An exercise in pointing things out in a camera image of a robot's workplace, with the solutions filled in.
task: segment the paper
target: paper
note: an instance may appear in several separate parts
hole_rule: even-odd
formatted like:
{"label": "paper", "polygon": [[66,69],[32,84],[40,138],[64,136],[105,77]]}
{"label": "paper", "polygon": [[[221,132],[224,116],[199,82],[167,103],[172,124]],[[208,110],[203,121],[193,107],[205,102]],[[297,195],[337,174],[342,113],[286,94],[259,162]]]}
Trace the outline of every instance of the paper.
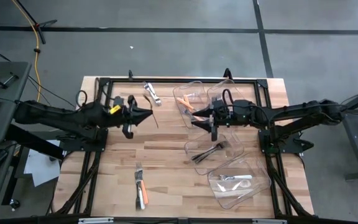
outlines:
{"label": "paper", "polygon": [[[60,141],[57,140],[49,140],[48,142],[56,146],[60,144]],[[32,174],[32,180],[36,187],[59,176],[59,161],[57,159],[51,161],[48,156],[30,149],[24,174]]]}

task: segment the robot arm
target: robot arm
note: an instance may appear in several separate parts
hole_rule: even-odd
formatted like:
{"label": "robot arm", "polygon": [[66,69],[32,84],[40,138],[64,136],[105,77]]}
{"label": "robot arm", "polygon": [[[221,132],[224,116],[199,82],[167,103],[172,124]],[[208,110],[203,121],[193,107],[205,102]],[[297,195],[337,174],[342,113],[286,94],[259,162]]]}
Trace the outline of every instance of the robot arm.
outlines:
{"label": "robot arm", "polygon": [[19,103],[14,118],[20,124],[44,124],[73,133],[86,141],[98,140],[99,128],[119,128],[123,125],[125,137],[132,139],[131,126],[140,124],[153,111],[138,108],[133,95],[128,97],[128,105],[125,106],[124,99],[119,96],[115,97],[113,108],[91,102],[76,111],[26,101]]}
{"label": "robot arm", "polygon": [[[274,144],[310,127],[319,124],[336,125],[343,119],[341,105],[329,100],[274,109],[257,106],[248,100],[235,100],[231,105],[227,105],[224,100],[216,100],[207,108],[194,112],[193,116],[209,118],[206,121],[192,121],[192,124],[211,133],[212,141],[218,136],[219,126],[250,125],[258,129],[267,127],[270,132],[268,141]],[[275,121],[297,118],[284,126],[272,126]]]}

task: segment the wooden table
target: wooden table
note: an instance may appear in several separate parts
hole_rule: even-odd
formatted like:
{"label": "wooden table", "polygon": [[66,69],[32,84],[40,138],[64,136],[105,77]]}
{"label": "wooden table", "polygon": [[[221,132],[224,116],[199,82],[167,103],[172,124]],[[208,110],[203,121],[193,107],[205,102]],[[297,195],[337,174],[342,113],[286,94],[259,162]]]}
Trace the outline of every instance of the wooden table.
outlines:
{"label": "wooden table", "polygon": [[[81,89],[93,99],[95,77],[84,77]],[[273,108],[288,105],[284,80],[270,78],[268,89]],[[199,217],[199,218],[272,218],[273,207],[270,189],[249,198],[235,207],[225,210],[219,206],[209,187],[205,175],[198,175],[186,158],[183,146],[189,140],[205,134],[203,130],[189,134],[173,97],[173,88],[179,83],[153,83],[162,106],[154,106],[158,121],[157,129],[153,117],[147,118],[133,128],[134,138],[126,139],[121,128],[109,129],[106,150],[102,153],[98,180],[93,200],[92,216],[110,217]],[[214,84],[204,84],[205,90]],[[241,84],[237,89],[244,98],[255,102],[254,88]],[[141,83],[115,83],[113,96],[125,99],[134,95],[138,106],[149,108],[144,100]],[[259,149],[255,128],[233,128],[244,143],[246,152],[256,152],[265,165]],[[80,179],[84,153],[74,152],[63,163],[55,191],[54,208],[59,209],[73,193]],[[304,206],[313,213],[305,171],[300,159],[283,154],[283,165],[288,188]],[[149,195],[149,204],[143,211],[135,210],[134,170],[135,162],[144,167],[144,181]],[[280,208],[284,211],[281,190],[277,191]],[[83,197],[85,206],[87,190]]]}

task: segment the gray floor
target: gray floor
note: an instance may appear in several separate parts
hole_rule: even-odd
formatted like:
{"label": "gray floor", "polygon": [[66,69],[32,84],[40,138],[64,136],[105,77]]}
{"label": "gray floor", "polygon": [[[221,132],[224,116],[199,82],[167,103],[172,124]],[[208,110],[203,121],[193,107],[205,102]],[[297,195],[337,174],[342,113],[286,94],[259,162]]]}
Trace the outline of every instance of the gray floor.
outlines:
{"label": "gray floor", "polygon": [[[60,26],[256,28],[251,0],[22,2],[39,22],[58,19]],[[259,5],[266,29],[358,29],[358,0],[259,0]],[[0,0],[0,24],[26,21],[10,1]],[[45,37],[39,60],[42,84],[71,102],[83,76],[126,75],[128,69],[135,75],[220,77],[229,67],[236,77],[266,77],[257,34],[48,32]],[[274,77],[285,79],[290,103],[323,98],[340,102],[358,92],[358,35],[266,39]],[[31,32],[0,31],[0,53],[12,60],[33,62],[34,45]],[[35,94],[28,84],[22,100]],[[59,100],[53,104],[70,107]],[[344,180],[344,174],[358,172],[358,164],[343,126],[315,127],[304,139],[315,143],[305,153],[315,213],[358,221],[358,180]],[[42,194],[52,188],[47,185]],[[24,200],[21,212],[0,212],[0,217],[42,215],[50,200],[50,195],[33,199],[26,191],[16,194]]]}

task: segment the clear plastic container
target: clear plastic container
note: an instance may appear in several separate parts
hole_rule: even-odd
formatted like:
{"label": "clear plastic container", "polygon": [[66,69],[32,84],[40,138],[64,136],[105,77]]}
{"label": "clear plastic container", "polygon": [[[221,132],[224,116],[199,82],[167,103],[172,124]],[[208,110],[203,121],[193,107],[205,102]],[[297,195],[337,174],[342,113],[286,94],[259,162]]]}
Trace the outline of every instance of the clear plastic container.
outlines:
{"label": "clear plastic container", "polygon": [[[185,122],[187,128],[197,128],[196,126],[193,126],[191,124],[192,121],[204,121],[208,119],[202,117],[194,117],[191,115],[198,110],[206,108],[209,103],[208,96],[204,90],[204,85],[200,81],[187,83],[186,85],[174,88],[173,96],[175,97],[178,110],[180,111],[181,117],[183,118],[183,121]],[[185,97],[187,97],[188,102],[190,106],[193,107],[193,109],[185,106],[182,103],[183,101],[185,101]]]}
{"label": "clear plastic container", "polygon": [[[212,102],[214,100],[220,100],[223,98],[223,90],[228,89],[231,92],[233,100],[243,100],[244,97],[240,93],[240,91],[236,88],[236,84],[233,80],[224,80],[220,83],[216,84],[215,86],[212,86],[207,90],[207,95],[209,98],[209,102]],[[225,93],[225,100],[226,103],[231,105],[231,101],[229,98],[229,94]]]}
{"label": "clear plastic container", "polygon": [[232,208],[270,187],[269,175],[258,157],[262,157],[259,152],[248,153],[208,174],[209,186],[222,208]]}
{"label": "clear plastic container", "polygon": [[199,175],[205,175],[241,156],[244,153],[244,146],[234,132],[220,132],[218,140],[214,142],[208,133],[187,142],[185,151],[195,171]]}

